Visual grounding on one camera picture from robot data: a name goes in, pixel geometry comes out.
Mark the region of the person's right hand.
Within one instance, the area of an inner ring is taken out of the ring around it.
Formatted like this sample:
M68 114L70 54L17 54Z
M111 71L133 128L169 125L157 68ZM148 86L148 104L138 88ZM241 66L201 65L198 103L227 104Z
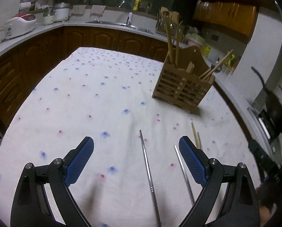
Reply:
M259 213L260 213L260 226L265 226L266 223L273 215L273 204L270 203L270 193L268 185L261 183L256 188L258 198Z

